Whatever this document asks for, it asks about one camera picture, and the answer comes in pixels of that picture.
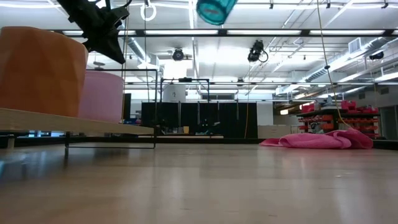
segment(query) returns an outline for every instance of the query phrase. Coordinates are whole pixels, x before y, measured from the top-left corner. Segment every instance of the teal object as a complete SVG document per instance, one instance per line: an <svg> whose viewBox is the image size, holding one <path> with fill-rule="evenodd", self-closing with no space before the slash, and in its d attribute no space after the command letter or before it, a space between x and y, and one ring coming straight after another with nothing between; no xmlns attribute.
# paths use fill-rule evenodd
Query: teal object
<svg viewBox="0 0 398 224"><path fill-rule="evenodd" d="M238 0L198 0L197 13L207 23L222 25Z"/></svg>

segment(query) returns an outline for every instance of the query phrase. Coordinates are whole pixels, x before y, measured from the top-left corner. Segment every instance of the pink cylinder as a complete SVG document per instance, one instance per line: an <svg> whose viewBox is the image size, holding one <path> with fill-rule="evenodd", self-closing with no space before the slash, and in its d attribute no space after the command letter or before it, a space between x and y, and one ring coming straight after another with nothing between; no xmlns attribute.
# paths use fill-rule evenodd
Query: pink cylinder
<svg viewBox="0 0 398 224"><path fill-rule="evenodd" d="M117 75L86 71L79 118L119 123L123 107L123 82Z"/></svg>

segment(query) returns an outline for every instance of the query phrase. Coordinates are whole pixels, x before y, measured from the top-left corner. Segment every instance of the wooden shelf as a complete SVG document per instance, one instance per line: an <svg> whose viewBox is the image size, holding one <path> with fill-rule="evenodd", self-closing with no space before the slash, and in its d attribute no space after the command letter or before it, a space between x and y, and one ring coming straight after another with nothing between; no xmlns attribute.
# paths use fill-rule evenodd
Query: wooden shelf
<svg viewBox="0 0 398 224"><path fill-rule="evenodd" d="M114 124L53 114L0 108L3 131L75 131L93 133L153 134L153 128Z"/></svg>

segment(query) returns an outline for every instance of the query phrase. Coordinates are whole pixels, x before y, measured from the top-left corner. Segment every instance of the orange cylinder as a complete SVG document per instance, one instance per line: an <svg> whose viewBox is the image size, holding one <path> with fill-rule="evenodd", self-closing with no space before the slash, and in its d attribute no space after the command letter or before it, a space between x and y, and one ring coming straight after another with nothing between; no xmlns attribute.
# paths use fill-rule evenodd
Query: orange cylinder
<svg viewBox="0 0 398 224"><path fill-rule="evenodd" d="M77 117L85 80L85 46L32 27L0 33L0 107Z"/></svg>

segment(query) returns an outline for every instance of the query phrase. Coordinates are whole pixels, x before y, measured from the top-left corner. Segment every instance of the wooden floor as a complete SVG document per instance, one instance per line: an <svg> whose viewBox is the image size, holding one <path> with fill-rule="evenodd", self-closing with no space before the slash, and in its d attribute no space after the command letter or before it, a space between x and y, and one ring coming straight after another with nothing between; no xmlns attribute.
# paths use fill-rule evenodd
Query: wooden floor
<svg viewBox="0 0 398 224"><path fill-rule="evenodd" d="M398 223L398 151L31 149L0 156L0 223Z"/></svg>

